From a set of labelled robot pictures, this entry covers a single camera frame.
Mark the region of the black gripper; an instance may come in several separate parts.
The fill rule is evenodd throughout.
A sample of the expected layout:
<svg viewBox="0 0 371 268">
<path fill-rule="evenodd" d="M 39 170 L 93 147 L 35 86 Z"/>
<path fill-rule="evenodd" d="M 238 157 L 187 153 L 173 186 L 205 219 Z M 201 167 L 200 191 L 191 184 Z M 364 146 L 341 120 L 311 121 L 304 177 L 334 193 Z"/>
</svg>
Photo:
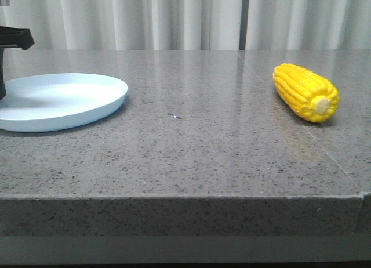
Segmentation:
<svg viewBox="0 0 371 268">
<path fill-rule="evenodd" d="M 14 28 L 1 26 L 1 48 L 0 48 L 0 100 L 6 96 L 6 88 L 3 78 L 3 48 L 21 48 L 27 50 L 35 42 L 28 28 Z"/>
</svg>

